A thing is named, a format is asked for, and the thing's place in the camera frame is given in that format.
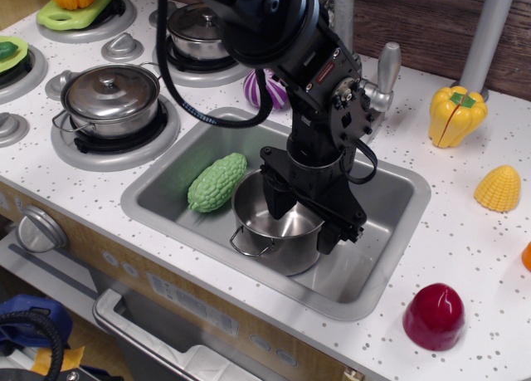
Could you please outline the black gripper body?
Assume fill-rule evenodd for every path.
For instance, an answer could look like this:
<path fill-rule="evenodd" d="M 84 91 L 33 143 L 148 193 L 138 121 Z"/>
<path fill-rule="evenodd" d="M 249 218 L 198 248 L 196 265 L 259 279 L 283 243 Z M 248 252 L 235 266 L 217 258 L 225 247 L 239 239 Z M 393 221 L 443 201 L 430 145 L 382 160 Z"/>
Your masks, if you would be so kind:
<path fill-rule="evenodd" d="M 266 146 L 261 149 L 262 168 L 275 170 L 291 187 L 297 203 L 308 208 L 324 222 L 342 229 L 340 241 L 356 242 L 368 219 L 353 195 L 353 184 L 364 184 L 367 177 L 350 175 L 357 148 L 345 149 L 331 163 L 322 167 L 296 161 L 287 150 Z"/>

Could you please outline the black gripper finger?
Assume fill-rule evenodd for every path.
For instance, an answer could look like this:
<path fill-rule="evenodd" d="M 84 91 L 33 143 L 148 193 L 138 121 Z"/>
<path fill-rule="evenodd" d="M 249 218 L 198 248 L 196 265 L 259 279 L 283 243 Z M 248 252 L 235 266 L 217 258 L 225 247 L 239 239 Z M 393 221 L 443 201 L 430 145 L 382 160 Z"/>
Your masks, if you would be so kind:
<path fill-rule="evenodd" d="M 337 225 L 324 222 L 321 226 L 317 240 L 317 251 L 320 254 L 330 254 L 338 244 L 342 229 Z"/>
<path fill-rule="evenodd" d="M 270 215 L 280 220 L 296 203 L 290 185 L 273 169 L 262 168 L 263 193 Z"/>

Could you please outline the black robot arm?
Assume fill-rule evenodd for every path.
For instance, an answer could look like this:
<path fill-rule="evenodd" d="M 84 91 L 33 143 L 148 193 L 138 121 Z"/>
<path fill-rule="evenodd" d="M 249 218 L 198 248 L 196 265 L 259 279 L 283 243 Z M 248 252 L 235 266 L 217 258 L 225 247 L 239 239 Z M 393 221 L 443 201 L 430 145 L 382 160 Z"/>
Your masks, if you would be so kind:
<path fill-rule="evenodd" d="M 352 54 L 329 28 L 319 0 L 203 0 L 215 13 L 222 44 L 244 66 L 269 69 L 284 84 L 292 126 L 284 149 L 261 150 L 270 214 L 300 203 L 322 220 L 317 249 L 356 241 L 367 220 L 351 191 L 374 114 Z"/>

